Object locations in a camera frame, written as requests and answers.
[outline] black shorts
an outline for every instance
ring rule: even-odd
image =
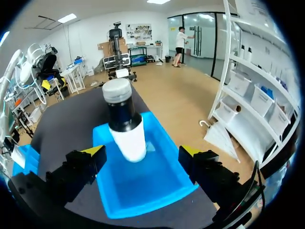
[[[182,53],[182,51],[183,51],[183,48],[179,48],[179,47],[177,47],[176,48],[176,52],[179,54],[179,53]]]

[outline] dark table surface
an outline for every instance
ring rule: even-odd
[[[149,111],[132,88],[135,110]],[[46,109],[37,126],[31,145],[40,153],[38,175],[45,180],[47,171],[54,171],[72,150],[92,147],[92,130],[107,123],[109,113],[102,88],[93,89],[66,99]],[[86,185],[67,209],[99,222],[133,227],[164,226],[174,229],[198,229],[208,226],[216,208],[201,188],[184,199],[159,210],[127,219],[109,219],[104,211],[97,182]]]

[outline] wooden floor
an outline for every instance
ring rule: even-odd
[[[220,155],[220,161],[225,167],[240,174],[241,183],[249,179],[254,163],[243,148],[236,148],[241,161],[238,163],[216,146],[204,141],[207,128],[198,124],[200,120],[207,120],[219,81],[193,68],[173,68],[166,63],[163,66],[150,63],[135,67],[133,71],[136,71],[138,77],[133,86],[177,146],[188,145],[201,151],[211,149]],[[81,93],[92,89],[90,83],[94,81],[105,82],[108,77],[105,73],[87,76],[84,80],[86,89]],[[48,106],[56,102],[54,96],[48,98]],[[30,140],[23,134],[20,144],[28,144]]]

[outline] trash can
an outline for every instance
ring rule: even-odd
[[[62,95],[63,95],[63,97],[64,97],[64,98],[66,98],[66,97],[68,97],[68,96],[70,95],[70,93],[69,93],[69,90],[68,90],[68,87],[67,87],[67,86],[65,86],[65,87],[61,88],[61,93],[62,93]]]
[[[165,62],[166,63],[169,63],[171,61],[171,56],[165,56]]]

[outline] light fixture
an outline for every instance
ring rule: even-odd
[[[207,14],[199,14],[199,16],[200,16],[201,18],[205,18],[205,19],[214,19],[212,16],[207,15]]]
[[[7,32],[3,35],[3,37],[1,38],[0,47],[1,47],[1,45],[3,44],[3,42],[5,41],[5,39],[7,38],[7,36],[8,36],[9,33],[10,33],[10,31],[7,31]]]
[[[148,0],[147,2],[162,5],[168,1],[170,1],[170,0]]]
[[[66,22],[71,21],[71,20],[73,20],[73,19],[75,19],[75,18],[76,18],[75,14],[72,13],[72,14],[69,14],[69,15],[63,17],[63,18],[60,18],[60,19],[58,20],[58,22],[60,22],[60,23],[66,23]]]

